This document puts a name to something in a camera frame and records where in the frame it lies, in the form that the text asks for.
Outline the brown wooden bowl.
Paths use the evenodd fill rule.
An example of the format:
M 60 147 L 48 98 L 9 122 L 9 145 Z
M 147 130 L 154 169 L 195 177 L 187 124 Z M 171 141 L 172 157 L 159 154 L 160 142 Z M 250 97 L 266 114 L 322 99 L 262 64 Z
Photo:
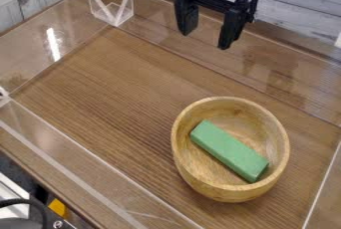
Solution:
M 270 190 L 290 156 L 289 136 L 274 114 L 237 97 L 190 104 L 172 123 L 170 144 L 185 182 L 205 197 L 229 203 Z

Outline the green rectangular block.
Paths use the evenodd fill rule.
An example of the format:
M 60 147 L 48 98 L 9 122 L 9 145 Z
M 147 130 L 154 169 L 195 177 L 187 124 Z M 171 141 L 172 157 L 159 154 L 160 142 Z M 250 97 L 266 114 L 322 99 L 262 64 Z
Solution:
M 254 183 L 269 166 L 269 160 L 209 120 L 189 134 L 190 140 L 247 182 Z

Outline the clear acrylic corner bracket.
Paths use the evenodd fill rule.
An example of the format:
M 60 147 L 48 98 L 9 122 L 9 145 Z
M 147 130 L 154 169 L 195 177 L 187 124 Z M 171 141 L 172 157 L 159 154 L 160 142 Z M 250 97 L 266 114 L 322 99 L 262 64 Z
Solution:
M 92 15 L 114 27 L 124 24 L 135 15 L 134 0 L 123 0 L 120 4 L 104 4 L 102 0 L 88 0 Z

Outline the clear acrylic tray wall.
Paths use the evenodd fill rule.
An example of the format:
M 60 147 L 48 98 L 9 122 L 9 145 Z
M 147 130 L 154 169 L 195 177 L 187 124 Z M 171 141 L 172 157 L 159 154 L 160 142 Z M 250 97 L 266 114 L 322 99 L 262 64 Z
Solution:
M 202 229 L 3 88 L 0 151 L 98 229 Z

